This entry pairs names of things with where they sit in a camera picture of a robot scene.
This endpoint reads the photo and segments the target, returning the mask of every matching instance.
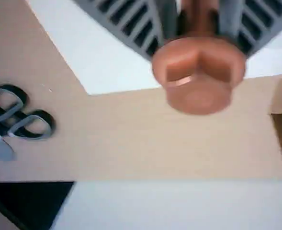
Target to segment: gray vent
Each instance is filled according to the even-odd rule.
[[[175,0],[75,0],[98,23],[134,51],[151,59],[176,35]]]
[[[282,0],[221,0],[220,33],[248,56],[282,30]]]

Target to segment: black scissor handle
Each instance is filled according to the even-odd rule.
[[[6,110],[0,107],[0,122],[9,119],[16,112],[20,111],[28,101],[27,94],[22,89],[14,85],[10,85],[10,84],[0,85],[0,95],[3,93],[9,93],[13,95],[16,101],[13,104],[11,104],[10,107]]]
[[[0,107],[0,135],[8,135],[10,137],[19,137],[28,140],[40,140],[50,137],[55,128],[56,123],[53,117],[44,110],[35,110],[29,114],[22,112],[23,107],[28,101],[27,94],[20,88],[4,84],[0,85],[0,94],[9,93],[13,95],[16,99],[8,109],[3,109]],[[14,118],[16,122],[10,126],[7,124],[7,120]],[[33,123],[36,120],[41,120],[45,129],[42,133],[34,133],[27,130],[27,126]]]
[[[33,133],[26,129],[27,125],[30,125],[36,120],[43,121],[45,130],[43,133]],[[44,110],[35,110],[30,114],[27,114],[24,119],[16,122],[9,130],[9,137],[19,137],[28,140],[41,140],[49,138],[56,128],[53,117]]]

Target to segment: vent slot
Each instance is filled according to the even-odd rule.
[[[143,5],[139,11],[130,19],[127,25],[123,28],[123,33],[127,36],[130,36],[133,28],[136,24],[142,19],[142,17],[147,13],[148,7]]]
[[[123,16],[127,13],[127,11],[133,6],[135,3],[135,0],[128,0],[126,1],[120,9],[111,17],[111,21],[117,25],[120,20],[123,18]]]
[[[251,50],[252,44],[247,40],[247,38],[244,36],[242,32],[239,33],[237,37],[237,41],[243,53],[246,54]]]
[[[157,40],[157,38],[155,37],[155,38],[152,40],[152,42],[151,42],[150,46],[148,47],[148,49],[146,50],[146,53],[147,53],[150,57],[152,57],[152,56],[155,54],[155,52],[156,52],[157,49],[158,49],[158,40]]]
[[[105,0],[99,5],[99,10],[103,13],[106,13],[110,7],[115,3],[116,0]]]
[[[254,39],[259,39],[261,36],[261,30],[259,27],[246,15],[242,16],[242,23],[246,29],[250,32]]]
[[[264,23],[265,26],[270,27],[272,19],[254,0],[246,0],[246,5],[251,11]]]
[[[150,33],[150,31],[153,28],[153,24],[151,21],[147,22],[147,24],[144,26],[142,31],[138,34],[138,36],[135,39],[135,43],[141,47],[147,37],[147,35]]]
[[[277,0],[263,0],[278,16],[282,15],[282,4]]]

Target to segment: black object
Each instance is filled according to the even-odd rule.
[[[0,183],[0,213],[21,230],[49,230],[73,184]]]
[[[248,57],[282,30],[282,0],[220,0],[220,33]]]
[[[53,134],[56,124],[49,113],[44,110],[35,110],[25,114],[21,111],[28,101],[28,96],[22,89],[14,85],[4,84],[0,85],[0,95],[3,93],[11,94],[16,101],[8,109],[3,109],[0,106],[0,139],[3,136],[10,136],[28,140],[40,140],[48,138]],[[9,119],[14,119],[15,123],[10,125]],[[35,120],[43,121],[45,124],[44,132],[34,133],[26,129],[26,126]]]
[[[176,37],[175,0],[74,1],[125,45],[148,60],[167,40]]]

